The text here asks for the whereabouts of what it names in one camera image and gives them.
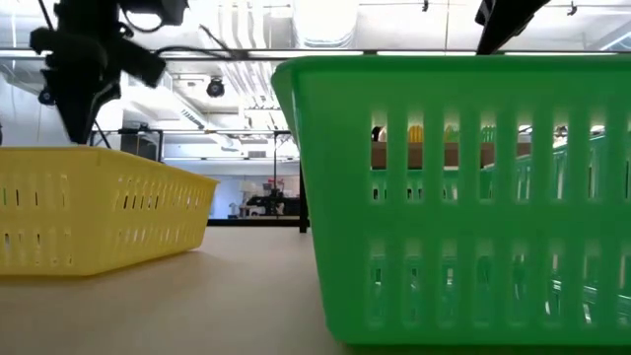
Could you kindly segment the wooden shelf with black legs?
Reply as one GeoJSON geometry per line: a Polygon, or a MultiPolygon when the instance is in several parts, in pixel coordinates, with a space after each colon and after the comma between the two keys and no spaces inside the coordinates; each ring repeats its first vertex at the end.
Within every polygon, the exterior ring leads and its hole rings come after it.
{"type": "MultiPolygon", "coordinates": [[[[280,146],[285,141],[293,143],[294,138],[292,137],[289,130],[286,131],[277,131],[274,133],[274,137],[277,140],[275,152],[280,152],[280,146]]],[[[375,153],[375,156],[372,158],[371,166],[375,170],[383,170],[386,167],[386,144],[373,142],[372,143],[372,152],[375,153]]],[[[519,142],[517,145],[517,156],[523,157],[528,155],[531,152],[531,144],[528,141],[528,137],[526,136],[526,142],[519,142]]],[[[409,153],[409,162],[408,167],[412,172],[420,171],[422,168],[422,143],[411,143],[408,149],[409,153]]],[[[495,144],[493,142],[483,142],[481,144],[481,157],[480,164],[482,168],[490,168],[495,163],[495,144]]],[[[276,163],[275,166],[277,168],[280,167],[281,163],[297,163],[298,164],[298,175],[299,175],[299,187],[298,187],[298,204],[299,207],[297,211],[299,213],[299,226],[300,231],[303,233],[307,227],[310,225],[309,221],[309,210],[308,203],[306,199],[306,191],[304,186],[304,177],[302,173],[302,168],[300,164],[300,157],[297,154],[293,156],[287,156],[285,158],[280,158],[277,156],[275,158],[276,163]]],[[[457,143],[448,143],[445,148],[445,164],[447,168],[455,169],[458,163],[457,157],[457,143]]]]}

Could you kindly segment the yellow plastic basket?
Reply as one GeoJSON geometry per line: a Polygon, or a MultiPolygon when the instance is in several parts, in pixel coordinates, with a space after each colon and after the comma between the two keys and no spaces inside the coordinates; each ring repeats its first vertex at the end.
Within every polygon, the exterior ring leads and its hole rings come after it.
{"type": "Polygon", "coordinates": [[[0,276],[84,276],[201,246],[218,182],[99,147],[0,147],[0,276]]]}
{"type": "MultiPolygon", "coordinates": [[[[447,125],[443,131],[443,141],[446,143],[457,143],[459,140],[459,129],[454,125],[447,125]]],[[[412,125],[408,129],[409,143],[422,143],[424,141],[424,129],[422,125],[412,125]]]]}

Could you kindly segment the black overhead crossbar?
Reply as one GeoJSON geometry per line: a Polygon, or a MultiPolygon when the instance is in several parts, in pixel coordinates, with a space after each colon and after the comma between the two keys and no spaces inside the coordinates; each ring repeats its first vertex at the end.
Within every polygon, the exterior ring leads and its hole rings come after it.
{"type": "MultiPolygon", "coordinates": [[[[176,49],[165,51],[162,56],[169,60],[201,60],[207,56],[218,60],[286,60],[303,56],[354,56],[354,55],[391,55],[391,56],[473,56],[473,50],[412,50],[412,49],[176,49]]],[[[504,50],[498,55],[516,56],[588,56],[588,55],[631,55],[631,51],[546,51],[546,50],[504,50]]]]}

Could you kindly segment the background robot workstation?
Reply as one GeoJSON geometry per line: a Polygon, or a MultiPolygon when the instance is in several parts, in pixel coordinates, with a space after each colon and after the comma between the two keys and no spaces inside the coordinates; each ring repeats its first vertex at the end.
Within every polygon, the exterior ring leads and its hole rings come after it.
{"type": "Polygon", "coordinates": [[[292,191],[285,192],[285,180],[269,178],[262,183],[249,181],[240,205],[241,216],[246,219],[292,219],[301,214],[301,200],[292,191]]]}

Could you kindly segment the black background rack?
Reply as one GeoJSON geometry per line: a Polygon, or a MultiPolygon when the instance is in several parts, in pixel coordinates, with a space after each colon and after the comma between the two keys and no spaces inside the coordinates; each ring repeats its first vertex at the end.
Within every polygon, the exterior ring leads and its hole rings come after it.
{"type": "Polygon", "coordinates": [[[155,162],[163,161],[164,131],[149,128],[121,128],[120,150],[155,162]]]}

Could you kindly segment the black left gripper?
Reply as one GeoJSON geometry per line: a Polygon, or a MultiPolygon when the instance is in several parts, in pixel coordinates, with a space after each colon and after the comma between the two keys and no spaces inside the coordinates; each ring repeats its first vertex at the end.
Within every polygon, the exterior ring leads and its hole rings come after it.
{"type": "Polygon", "coordinates": [[[86,144],[101,107],[121,98],[115,56],[122,44],[121,29],[106,36],[45,27],[31,31],[30,48],[47,52],[39,96],[53,99],[71,142],[86,144]]]}

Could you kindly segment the black aluminium table frame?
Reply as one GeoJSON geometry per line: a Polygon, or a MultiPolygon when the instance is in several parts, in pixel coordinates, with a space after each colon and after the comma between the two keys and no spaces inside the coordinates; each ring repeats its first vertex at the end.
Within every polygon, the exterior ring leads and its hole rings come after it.
{"type": "Polygon", "coordinates": [[[288,227],[298,228],[297,219],[208,219],[207,227],[288,227]]]}

